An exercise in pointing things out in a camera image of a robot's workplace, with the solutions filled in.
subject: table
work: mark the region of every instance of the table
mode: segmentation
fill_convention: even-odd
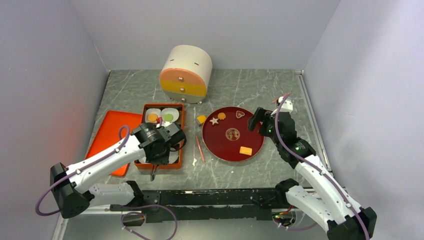
[[[109,110],[141,113],[147,103],[176,103],[161,90],[160,70],[113,70],[106,84],[104,95],[95,119],[91,141]],[[185,104],[186,122],[184,132],[187,144],[184,147],[181,169],[157,172],[150,181],[150,170],[139,170],[131,164],[125,177],[106,176],[99,183],[120,184],[134,180],[142,190],[204,190],[225,188],[273,188],[282,180],[293,178],[303,187],[310,187],[302,176],[278,155],[275,146],[266,138],[260,152],[243,162],[228,162],[213,156],[203,143],[206,164],[203,164],[195,136],[201,139],[202,129],[195,124],[195,117],[209,115],[227,106],[238,106],[252,113],[257,107],[275,109],[272,101],[283,93],[291,92],[290,100],[294,110],[291,113],[299,137],[310,142],[325,166],[330,165],[325,155],[321,137],[314,124],[309,99],[303,80],[294,70],[268,69],[214,69],[208,86],[207,97],[201,105]],[[105,212],[103,209],[82,213],[71,219],[59,218],[53,239],[58,240],[116,240],[140,239],[121,230],[119,212]],[[299,227],[311,224],[307,216]],[[186,220],[178,222],[175,240],[215,239],[327,239],[318,226],[305,232],[286,232],[276,228],[272,221],[255,219],[211,219]],[[134,227],[135,231],[153,239],[166,239],[174,229],[174,223],[149,223]]]

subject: floor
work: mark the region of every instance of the floor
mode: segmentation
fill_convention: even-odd
[[[176,103],[166,96],[159,84],[160,70],[114,70],[110,73],[91,139],[95,136],[109,110],[142,113],[147,103]],[[204,144],[203,164],[195,136],[202,139],[202,129],[195,117],[208,116],[213,111],[238,106],[252,113],[257,107],[275,109],[272,101],[283,93],[291,92],[294,110],[291,113],[299,137],[318,149],[313,126],[308,115],[306,99],[294,70],[222,69],[213,70],[203,104],[185,104],[186,123],[181,169],[157,172],[150,181],[150,170],[139,170],[130,165],[125,177],[106,176],[99,183],[119,184],[135,180],[142,190],[199,190],[224,188],[274,187],[282,180],[293,178],[304,187],[310,185],[285,163],[270,139],[265,139],[260,152],[243,162],[229,162],[215,157]]]

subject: round red tray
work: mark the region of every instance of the round red tray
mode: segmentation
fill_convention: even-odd
[[[225,114],[224,120],[218,119],[219,113]],[[262,126],[260,123],[254,131],[248,130],[248,120],[252,116],[251,112],[236,106],[214,111],[203,123],[201,133],[207,149],[218,158],[231,162],[241,162],[255,156],[262,148],[264,137],[258,133]],[[212,118],[218,119],[218,124],[212,125]],[[241,154],[240,147],[251,148],[252,155]]]

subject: wall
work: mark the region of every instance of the wall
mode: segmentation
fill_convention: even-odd
[[[217,69],[303,69],[340,0],[72,0],[108,69],[162,69],[195,45]]]
[[[58,215],[34,206],[52,165],[83,159],[108,72],[68,1],[0,6],[1,239],[47,240]]]
[[[375,240],[423,239],[424,2],[342,0],[305,68],[337,179]]]

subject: gold emblem on plate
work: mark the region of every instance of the gold emblem on plate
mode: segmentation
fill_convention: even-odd
[[[240,132],[237,130],[237,128],[228,128],[225,131],[226,139],[230,141],[237,141],[240,138]]]

